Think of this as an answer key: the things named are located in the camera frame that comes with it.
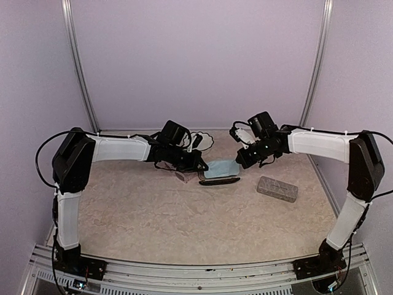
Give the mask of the grey glasses case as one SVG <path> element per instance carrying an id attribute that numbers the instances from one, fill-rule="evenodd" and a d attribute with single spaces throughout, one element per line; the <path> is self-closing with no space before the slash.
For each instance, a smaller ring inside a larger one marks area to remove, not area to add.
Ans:
<path id="1" fill-rule="evenodd" d="M 266 176 L 259 179 L 257 192 L 289 203 L 294 203 L 298 197 L 297 186 Z"/>

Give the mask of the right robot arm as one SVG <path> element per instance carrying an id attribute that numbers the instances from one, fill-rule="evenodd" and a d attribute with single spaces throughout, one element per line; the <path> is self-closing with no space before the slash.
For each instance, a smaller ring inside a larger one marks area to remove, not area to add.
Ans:
<path id="1" fill-rule="evenodd" d="M 233 123 L 229 134 L 243 146 L 236 162 L 243 169 L 264 166 L 269 157 L 306 154 L 336 160 L 348 165 L 346 200 L 334 227 L 322 242 L 314 259 L 314 268 L 326 273 L 338 262 L 338 255 L 362 224 L 369 206 L 379 197 L 376 193 L 385 174 L 385 166 L 375 136 L 380 132 L 334 132 L 296 125 L 278 127 L 268 112 L 261 112 L 244 123 L 251 130 Z"/>

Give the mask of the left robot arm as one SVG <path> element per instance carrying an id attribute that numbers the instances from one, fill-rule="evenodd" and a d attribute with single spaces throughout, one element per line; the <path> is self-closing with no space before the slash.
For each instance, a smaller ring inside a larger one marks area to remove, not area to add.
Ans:
<path id="1" fill-rule="evenodd" d="M 44 144 L 63 136 L 64 140 L 52 159 L 52 178 L 45 185 L 53 188 L 52 218 L 55 224 L 54 250 L 58 262 L 72 273 L 86 267 L 80 255 L 79 203 L 88 184 L 91 166 L 95 162 L 132 160 L 158 165 L 165 162 L 171 170 L 180 173 L 197 173 L 208 170 L 197 149 L 201 137 L 193 138 L 191 132 L 169 120 L 152 135 L 102 135 L 74 127 L 53 135 Z"/>

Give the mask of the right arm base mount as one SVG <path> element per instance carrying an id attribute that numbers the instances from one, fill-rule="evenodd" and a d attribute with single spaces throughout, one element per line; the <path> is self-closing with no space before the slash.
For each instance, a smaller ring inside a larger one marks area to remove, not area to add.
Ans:
<path id="1" fill-rule="evenodd" d="M 345 269 L 347 264 L 343 250 L 332 248 L 325 239 L 317 255 L 294 260 L 293 267 L 297 280 L 302 280 Z"/>

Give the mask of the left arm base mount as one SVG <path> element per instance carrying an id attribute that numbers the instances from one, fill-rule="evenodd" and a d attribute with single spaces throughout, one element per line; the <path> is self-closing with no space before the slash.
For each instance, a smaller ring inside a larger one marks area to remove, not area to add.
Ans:
<path id="1" fill-rule="evenodd" d="M 75 248 L 66 250 L 58 242 L 55 242 L 53 250 L 55 255 L 53 266 L 55 270 L 84 277 L 87 280 L 103 280 L 107 262 L 81 255 L 80 244 Z"/>

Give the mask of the black glasses case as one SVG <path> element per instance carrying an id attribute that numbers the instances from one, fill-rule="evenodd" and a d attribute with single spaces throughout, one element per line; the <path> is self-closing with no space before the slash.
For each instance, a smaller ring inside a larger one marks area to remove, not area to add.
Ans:
<path id="1" fill-rule="evenodd" d="M 202 186 L 218 186 L 218 185 L 225 185 L 225 184 L 233 184 L 238 182 L 241 178 L 239 174 L 236 176 L 229 176 L 225 178 L 213 178 L 213 179 L 206 179 L 204 177 L 204 171 L 198 172 L 199 177 L 199 184 Z"/>

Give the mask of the blue cleaning cloth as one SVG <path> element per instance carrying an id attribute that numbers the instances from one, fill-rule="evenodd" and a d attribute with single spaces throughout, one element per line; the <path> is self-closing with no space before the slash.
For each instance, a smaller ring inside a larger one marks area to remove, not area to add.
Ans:
<path id="1" fill-rule="evenodd" d="M 236 176 L 239 171 L 239 164 L 235 160 L 213 160 L 208 162 L 208 170 L 203 174 L 206 179 L 213 179 Z"/>

